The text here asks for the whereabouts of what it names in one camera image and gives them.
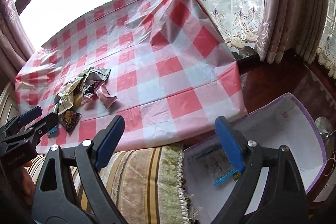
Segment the left human hand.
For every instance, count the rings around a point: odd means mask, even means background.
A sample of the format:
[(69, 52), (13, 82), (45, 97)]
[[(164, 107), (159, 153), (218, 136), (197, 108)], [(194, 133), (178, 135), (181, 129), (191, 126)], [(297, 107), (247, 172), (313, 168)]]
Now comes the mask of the left human hand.
[(13, 170), (11, 188), (22, 205), (30, 207), (33, 204), (35, 183), (26, 170), (32, 166), (32, 161), (27, 162), (20, 168)]

